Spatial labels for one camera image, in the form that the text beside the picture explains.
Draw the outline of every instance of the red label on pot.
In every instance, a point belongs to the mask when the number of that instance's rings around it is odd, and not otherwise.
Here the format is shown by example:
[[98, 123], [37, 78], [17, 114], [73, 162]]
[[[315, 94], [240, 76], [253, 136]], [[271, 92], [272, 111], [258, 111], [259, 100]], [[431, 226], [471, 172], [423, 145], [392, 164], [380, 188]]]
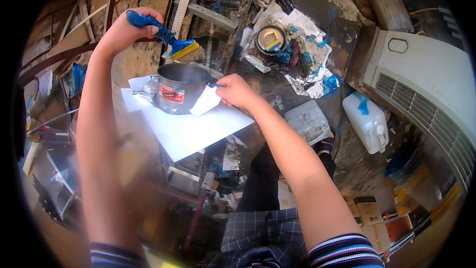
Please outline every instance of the red label on pot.
[[160, 83], [158, 87], [158, 91], [161, 97], [167, 100], [170, 100], [171, 102], [174, 102], [174, 103], [183, 104], [183, 95], [185, 94], [184, 90], [172, 89]]

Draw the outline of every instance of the metal pot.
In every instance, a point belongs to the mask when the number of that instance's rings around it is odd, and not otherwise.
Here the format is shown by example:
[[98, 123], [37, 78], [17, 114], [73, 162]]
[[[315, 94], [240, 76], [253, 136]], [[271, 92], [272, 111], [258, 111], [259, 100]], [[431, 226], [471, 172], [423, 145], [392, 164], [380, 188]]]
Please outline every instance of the metal pot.
[[189, 114], [211, 79], [211, 74], [198, 66], [171, 63], [158, 68], [158, 107], [166, 113]]
[[271, 46], [273, 42], [278, 42], [279, 45], [277, 45], [277, 47], [281, 50], [286, 48], [286, 45], [288, 44], [288, 37], [282, 28], [275, 25], [268, 25], [261, 28], [256, 34], [255, 45], [266, 55], [276, 55], [274, 50], [267, 50], [267, 48]]

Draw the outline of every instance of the white air conditioner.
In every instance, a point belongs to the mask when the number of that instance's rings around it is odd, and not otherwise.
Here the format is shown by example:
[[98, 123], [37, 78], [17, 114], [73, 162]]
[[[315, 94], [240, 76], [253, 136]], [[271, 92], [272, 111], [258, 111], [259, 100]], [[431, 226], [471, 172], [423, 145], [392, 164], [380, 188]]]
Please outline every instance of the white air conditioner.
[[467, 192], [476, 158], [476, 84], [470, 57], [422, 35], [376, 33], [362, 82], [435, 142]]

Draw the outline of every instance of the yellow brush ferrule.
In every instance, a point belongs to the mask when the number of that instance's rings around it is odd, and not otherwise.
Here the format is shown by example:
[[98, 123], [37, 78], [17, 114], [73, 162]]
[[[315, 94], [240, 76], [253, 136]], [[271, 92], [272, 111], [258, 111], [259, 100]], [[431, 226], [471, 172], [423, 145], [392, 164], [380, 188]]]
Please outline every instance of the yellow brush ferrule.
[[279, 43], [280, 43], [279, 40], [274, 41], [271, 45], [266, 47], [266, 51], [269, 51], [272, 47], [276, 46]]
[[174, 55], [170, 56], [170, 58], [175, 59], [175, 60], [180, 59], [183, 56], [187, 55], [188, 53], [197, 50], [199, 48], [199, 46], [200, 45], [197, 43], [197, 41], [194, 41], [191, 45], [186, 46], [183, 50], [178, 51]]

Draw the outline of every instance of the striped sleeve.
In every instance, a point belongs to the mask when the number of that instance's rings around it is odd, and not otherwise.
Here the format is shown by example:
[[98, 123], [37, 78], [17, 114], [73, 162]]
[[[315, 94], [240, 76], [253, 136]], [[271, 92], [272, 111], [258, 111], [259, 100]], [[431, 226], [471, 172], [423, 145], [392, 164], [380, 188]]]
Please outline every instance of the striped sleeve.
[[93, 268], [148, 267], [145, 257], [110, 244], [91, 242], [90, 253]]
[[368, 239], [360, 234], [324, 241], [309, 252], [312, 268], [385, 267]]

